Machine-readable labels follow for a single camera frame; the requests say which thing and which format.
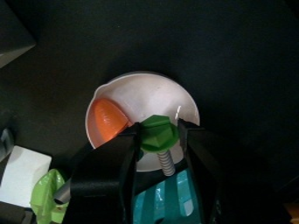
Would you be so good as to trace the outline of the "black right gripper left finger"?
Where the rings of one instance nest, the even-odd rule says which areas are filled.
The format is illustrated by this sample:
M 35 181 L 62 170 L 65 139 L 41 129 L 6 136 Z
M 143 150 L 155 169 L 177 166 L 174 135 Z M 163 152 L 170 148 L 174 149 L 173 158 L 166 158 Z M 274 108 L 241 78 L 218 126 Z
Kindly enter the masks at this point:
M 83 158 L 63 224 L 133 224 L 139 151 L 137 123 Z

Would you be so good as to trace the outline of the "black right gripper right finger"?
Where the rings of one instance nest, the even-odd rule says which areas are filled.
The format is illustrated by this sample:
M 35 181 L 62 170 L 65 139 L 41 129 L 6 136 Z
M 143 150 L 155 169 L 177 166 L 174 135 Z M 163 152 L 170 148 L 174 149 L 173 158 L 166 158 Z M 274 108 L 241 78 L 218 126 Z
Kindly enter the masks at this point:
M 178 121 L 181 145 L 191 174 L 193 189 L 197 195 L 202 224 L 225 224 L 221 204 L 222 180 L 221 165 L 209 153 L 198 134 L 205 128 L 187 122 Z

